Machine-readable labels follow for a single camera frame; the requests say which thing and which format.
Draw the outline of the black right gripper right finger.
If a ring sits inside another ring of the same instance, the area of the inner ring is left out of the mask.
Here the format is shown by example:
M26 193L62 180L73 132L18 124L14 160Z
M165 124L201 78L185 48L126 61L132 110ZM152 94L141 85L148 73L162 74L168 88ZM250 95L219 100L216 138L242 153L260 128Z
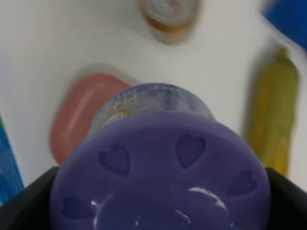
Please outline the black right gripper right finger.
M268 230L307 230L307 193L272 168L266 168L272 205Z

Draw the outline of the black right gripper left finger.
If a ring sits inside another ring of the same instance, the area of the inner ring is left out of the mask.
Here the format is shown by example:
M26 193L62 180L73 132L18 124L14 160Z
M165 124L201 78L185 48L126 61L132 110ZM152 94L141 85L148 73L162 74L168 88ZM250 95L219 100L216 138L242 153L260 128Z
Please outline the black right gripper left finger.
M59 167L52 167L0 207L2 230L49 230L49 197Z

